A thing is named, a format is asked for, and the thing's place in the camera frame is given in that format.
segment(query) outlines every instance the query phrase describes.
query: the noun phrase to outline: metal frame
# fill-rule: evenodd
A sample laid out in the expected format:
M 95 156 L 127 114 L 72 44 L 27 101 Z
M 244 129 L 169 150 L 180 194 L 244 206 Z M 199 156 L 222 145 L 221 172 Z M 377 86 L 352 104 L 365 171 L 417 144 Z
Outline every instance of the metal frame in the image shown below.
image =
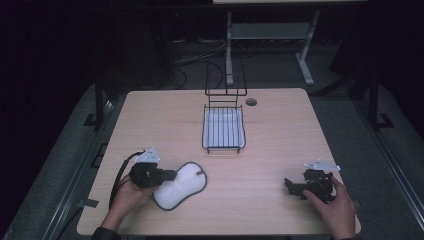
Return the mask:
M 306 85 L 313 86 L 314 80 L 306 64 L 306 55 L 311 45 L 315 26 L 320 11 L 315 11 L 310 22 L 307 23 L 232 23 L 231 12 L 227 20 L 227 49 L 226 49 L 226 82 L 228 86 L 234 84 L 233 66 L 231 61 L 231 44 L 233 39 L 304 39 L 305 44 L 300 53 L 296 53 Z

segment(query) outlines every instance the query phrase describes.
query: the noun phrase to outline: wire rack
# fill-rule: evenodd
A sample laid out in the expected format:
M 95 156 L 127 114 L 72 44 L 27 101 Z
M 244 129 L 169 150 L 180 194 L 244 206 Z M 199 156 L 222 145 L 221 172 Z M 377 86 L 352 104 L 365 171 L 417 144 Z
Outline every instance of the wire rack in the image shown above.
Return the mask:
M 207 66 L 205 95 L 208 103 L 204 107 L 203 122 L 203 148 L 211 150 L 240 151 L 246 145 L 246 135 L 243 126 L 243 108 L 238 106 L 239 96 L 247 95 L 246 79 L 244 77 L 243 61 L 240 60 L 241 74 L 233 74 L 231 71 L 232 84 L 221 84 L 222 79 L 228 78 L 226 72 L 220 76 L 220 89 L 210 86 L 216 85 L 210 80 L 213 74 Z

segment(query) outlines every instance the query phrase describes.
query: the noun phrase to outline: human hand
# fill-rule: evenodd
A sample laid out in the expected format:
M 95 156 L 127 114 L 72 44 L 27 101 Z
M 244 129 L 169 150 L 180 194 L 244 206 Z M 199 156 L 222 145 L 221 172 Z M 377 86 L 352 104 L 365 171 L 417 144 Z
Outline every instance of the human hand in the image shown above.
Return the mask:
M 303 194 L 312 202 L 335 240 L 355 237 L 355 205 L 346 188 L 335 177 L 331 178 L 337 194 L 336 199 L 325 204 L 312 192 L 304 190 Z
M 117 231 L 125 216 L 136 209 L 146 196 L 152 194 L 158 188 L 139 188 L 131 182 L 128 175 L 121 179 L 118 186 L 120 187 L 116 192 L 112 206 L 101 225 L 101 227 L 113 231 Z

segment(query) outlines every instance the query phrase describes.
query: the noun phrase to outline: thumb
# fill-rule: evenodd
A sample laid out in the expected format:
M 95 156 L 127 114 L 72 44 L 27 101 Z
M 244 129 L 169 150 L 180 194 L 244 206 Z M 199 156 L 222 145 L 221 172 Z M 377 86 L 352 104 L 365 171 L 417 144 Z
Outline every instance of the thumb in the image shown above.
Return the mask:
M 312 204 L 315 206 L 315 208 L 318 210 L 319 213 L 322 213 L 324 211 L 324 208 L 327 206 L 325 203 L 323 203 L 315 194 L 313 194 L 311 191 L 304 190 L 303 195 L 312 202 Z

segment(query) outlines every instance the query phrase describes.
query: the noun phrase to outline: sleeve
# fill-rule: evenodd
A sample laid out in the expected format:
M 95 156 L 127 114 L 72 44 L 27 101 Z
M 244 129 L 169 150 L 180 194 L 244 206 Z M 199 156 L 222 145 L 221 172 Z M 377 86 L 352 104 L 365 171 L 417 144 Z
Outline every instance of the sleeve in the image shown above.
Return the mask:
M 110 229 L 98 227 L 90 240 L 121 240 L 121 236 Z

